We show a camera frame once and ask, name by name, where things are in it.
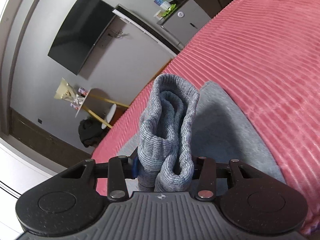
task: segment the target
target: tv screen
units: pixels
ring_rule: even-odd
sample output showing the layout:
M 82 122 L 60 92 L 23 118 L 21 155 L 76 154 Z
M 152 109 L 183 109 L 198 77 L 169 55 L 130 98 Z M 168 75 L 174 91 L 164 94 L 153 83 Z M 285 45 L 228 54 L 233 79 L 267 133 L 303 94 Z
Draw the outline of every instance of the tv screen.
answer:
M 48 56 L 77 75 L 115 17 L 113 9 L 102 0 L 77 0 L 62 23 Z

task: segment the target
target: cabinet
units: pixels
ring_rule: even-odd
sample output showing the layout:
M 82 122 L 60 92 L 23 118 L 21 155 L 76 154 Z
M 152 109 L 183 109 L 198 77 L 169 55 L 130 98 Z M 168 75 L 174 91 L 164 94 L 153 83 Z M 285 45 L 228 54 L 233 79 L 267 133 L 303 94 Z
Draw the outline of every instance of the cabinet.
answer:
M 160 20 L 158 24 L 186 45 L 210 20 L 209 15 L 194 0 L 185 0 L 174 12 Z

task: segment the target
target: cabinet handle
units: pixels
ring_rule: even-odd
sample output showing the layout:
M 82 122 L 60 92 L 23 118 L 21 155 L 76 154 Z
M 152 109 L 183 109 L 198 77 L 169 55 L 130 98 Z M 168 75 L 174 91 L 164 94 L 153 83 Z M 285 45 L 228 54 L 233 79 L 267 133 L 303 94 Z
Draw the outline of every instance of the cabinet handle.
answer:
M 198 29 L 194 24 L 190 23 L 190 25 L 191 25 L 192 27 L 195 27 L 196 29 Z

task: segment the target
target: bed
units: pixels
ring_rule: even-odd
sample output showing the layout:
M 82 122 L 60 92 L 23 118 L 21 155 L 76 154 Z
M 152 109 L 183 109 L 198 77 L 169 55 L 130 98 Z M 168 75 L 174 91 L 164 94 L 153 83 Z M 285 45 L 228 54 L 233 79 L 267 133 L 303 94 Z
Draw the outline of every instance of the bed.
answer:
M 165 68 L 198 89 L 217 82 L 254 125 L 287 184 L 307 199 L 302 233 L 320 222 L 320 0 L 234 0 Z M 152 82 L 93 153 L 116 156 L 138 131 Z M 106 181 L 100 179 L 100 194 Z

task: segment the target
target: silver screw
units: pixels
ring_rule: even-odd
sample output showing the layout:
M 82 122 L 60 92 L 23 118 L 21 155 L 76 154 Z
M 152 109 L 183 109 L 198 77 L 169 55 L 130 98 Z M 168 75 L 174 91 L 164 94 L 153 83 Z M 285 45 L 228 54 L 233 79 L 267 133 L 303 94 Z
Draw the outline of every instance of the silver screw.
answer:
M 201 190 L 198 192 L 200 198 L 211 198 L 213 197 L 213 192 L 210 190 Z
M 125 192 L 123 190 L 114 190 L 111 191 L 110 196 L 112 198 L 122 198 L 125 196 Z

